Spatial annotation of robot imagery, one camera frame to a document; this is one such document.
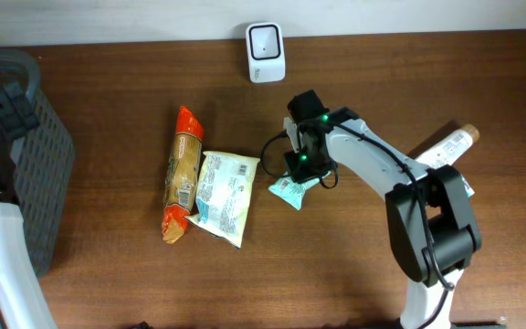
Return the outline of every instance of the gray bin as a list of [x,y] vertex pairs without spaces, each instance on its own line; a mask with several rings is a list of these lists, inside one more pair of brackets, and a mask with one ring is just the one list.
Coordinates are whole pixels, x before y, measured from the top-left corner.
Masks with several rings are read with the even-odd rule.
[[39,88],[36,61],[18,50],[0,50],[0,90],[18,81],[34,105],[39,127],[14,142],[16,192],[24,216],[29,258],[37,277],[52,262],[68,181],[74,163],[74,146],[68,130]]

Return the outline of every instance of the white wall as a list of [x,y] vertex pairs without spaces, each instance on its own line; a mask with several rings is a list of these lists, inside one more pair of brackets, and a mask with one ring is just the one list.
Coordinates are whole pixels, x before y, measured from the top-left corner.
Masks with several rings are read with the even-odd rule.
[[0,46],[526,28],[526,0],[0,0]]

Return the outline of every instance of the wooden table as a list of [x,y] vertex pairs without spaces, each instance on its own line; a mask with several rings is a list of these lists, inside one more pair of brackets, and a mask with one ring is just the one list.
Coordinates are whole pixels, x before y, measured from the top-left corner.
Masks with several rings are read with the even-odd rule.
[[243,40],[26,48],[77,150],[41,280],[58,326],[318,328],[398,317],[405,275],[384,202],[346,169],[337,190],[313,188],[296,211],[259,168],[241,251],[197,228],[172,246],[161,239],[181,104],[204,125],[205,150],[258,156],[288,101],[315,89],[404,153],[449,122],[479,128],[456,168],[476,190],[483,248],[451,320],[526,328],[526,31],[289,38],[285,48],[286,78],[261,85],[248,80]]

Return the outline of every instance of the brown table surface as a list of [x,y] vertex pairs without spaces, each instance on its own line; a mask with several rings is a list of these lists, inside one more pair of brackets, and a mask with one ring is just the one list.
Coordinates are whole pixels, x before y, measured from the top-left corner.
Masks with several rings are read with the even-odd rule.
[[[456,163],[483,238],[451,320],[526,328],[526,31],[285,40],[287,75],[247,77],[244,40],[25,48],[77,151],[50,273],[60,328],[317,328],[393,321],[405,275],[384,202],[347,169],[301,211],[259,168],[242,250],[190,228],[161,239],[166,160],[181,104],[205,150],[258,156],[291,98],[315,89],[410,153],[449,122],[481,133]],[[279,157],[279,147],[269,161]]]

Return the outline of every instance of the orange snack bag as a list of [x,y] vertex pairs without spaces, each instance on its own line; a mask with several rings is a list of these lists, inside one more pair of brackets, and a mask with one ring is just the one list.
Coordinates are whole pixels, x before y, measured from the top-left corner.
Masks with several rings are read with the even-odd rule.
[[163,195],[162,234],[167,243],[176,242],[188,227],[184,218],[190,215],[196,197],[200,151],[204,128],[194,115],[182,106],[175,127],[168,173]]

